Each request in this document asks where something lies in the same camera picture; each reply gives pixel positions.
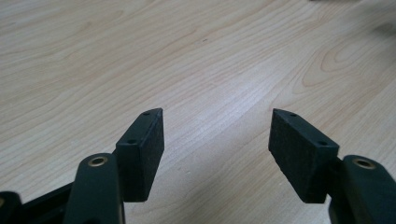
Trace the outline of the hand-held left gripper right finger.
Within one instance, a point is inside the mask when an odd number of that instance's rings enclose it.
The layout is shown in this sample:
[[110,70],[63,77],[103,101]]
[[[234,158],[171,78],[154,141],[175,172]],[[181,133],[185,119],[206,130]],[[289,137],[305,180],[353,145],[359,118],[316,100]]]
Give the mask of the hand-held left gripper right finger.
[[299,115],[274,108],[268,149],[304,203],[324,203],[339,146]]

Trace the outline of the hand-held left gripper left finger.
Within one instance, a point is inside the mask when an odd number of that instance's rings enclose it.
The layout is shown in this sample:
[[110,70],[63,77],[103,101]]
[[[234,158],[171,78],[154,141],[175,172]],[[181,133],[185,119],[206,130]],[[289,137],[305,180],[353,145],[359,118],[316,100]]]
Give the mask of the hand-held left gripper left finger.
[[122,199],[145,202],[164,152],[163,110],[141,113],[116,144]]

